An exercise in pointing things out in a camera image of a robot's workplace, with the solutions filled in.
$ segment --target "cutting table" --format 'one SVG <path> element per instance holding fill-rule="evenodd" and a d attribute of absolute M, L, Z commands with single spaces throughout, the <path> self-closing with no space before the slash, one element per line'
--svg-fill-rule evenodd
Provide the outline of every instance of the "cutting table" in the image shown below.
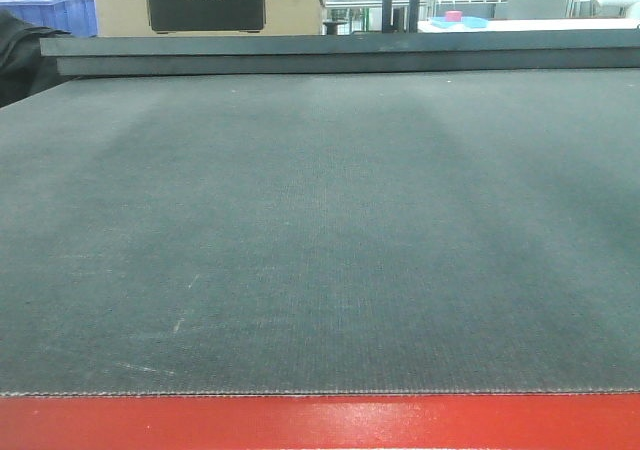
<path fill-rule="evenodd" d="M 0 448 L 633 448 L 639 82 L 80 79 L 3 109 Z"/>

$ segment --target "blue plastic crate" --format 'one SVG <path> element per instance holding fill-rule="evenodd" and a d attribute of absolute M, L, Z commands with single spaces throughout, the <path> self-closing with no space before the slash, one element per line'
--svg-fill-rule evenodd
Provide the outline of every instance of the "blue plastic crate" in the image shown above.
<path fill-rule="evenodd" d="M 93 0 L 0 0 L 0 8 L 34 25 L 65 30 L 78 37 L 98 33 Z"/>

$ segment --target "pink object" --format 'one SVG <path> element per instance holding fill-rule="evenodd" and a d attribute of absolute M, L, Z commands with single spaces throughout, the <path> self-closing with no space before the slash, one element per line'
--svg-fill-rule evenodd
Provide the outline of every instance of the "pink object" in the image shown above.
<path fill-rule="evenodd" d="M 445 22 L 461 22 L 462 21 L 462 12 L 459 10 L 451 10 L 450 12 L 446 12 L 444 14 Z"/>

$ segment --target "blue tray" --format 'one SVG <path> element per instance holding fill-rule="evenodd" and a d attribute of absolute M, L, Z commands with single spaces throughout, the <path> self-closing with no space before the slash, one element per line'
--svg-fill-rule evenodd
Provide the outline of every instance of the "blue tray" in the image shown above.
<path fill-rule="evenodd" d="M 464 25 L 468 28 L 487 28 L 489 20 L 478 17 L 462 17 L 461 22 L 447 22 L 445 17 L 434 17 L 431 24 L 439 28 L 451 28 L 454 25 Z"/>

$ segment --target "scratch mark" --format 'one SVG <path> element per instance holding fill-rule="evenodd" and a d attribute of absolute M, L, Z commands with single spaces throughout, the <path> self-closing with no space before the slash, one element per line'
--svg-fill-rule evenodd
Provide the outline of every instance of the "scratch mark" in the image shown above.
<path fill-rule="evenodd" d="M 172 372 L 171 370 L 158 370 L 156 368 L 143 367 L 141 365 L 131 365 L 130 363 L 123 362 L 115 362 L 117 367 L 127 368 L 129 370 L 137 370 L 138 372 L 146 372 L 146 373 L 164 373 L 165 375 L 175 375 L 176 372 Z"/>
<path fill-rule="evenodd" d="M 184 322 L 184 318 L 181 318 L 180 320 L 178 320 L 178 323 L 176 323 L 173 326 L 173 334 L 174 335 L 180 331 L 180 325 L 182 325 L 183 322 Z"/>
<path fill-rule="evenodd" d="M 191 282 L 191 284 L 189 285 L 189 290 L 191 290 L 193 288 L 193 286 L 196 284 L 196 282 L 200 279 L 200 274 L 196 275 L 193 279 L 193 281 Z"/>

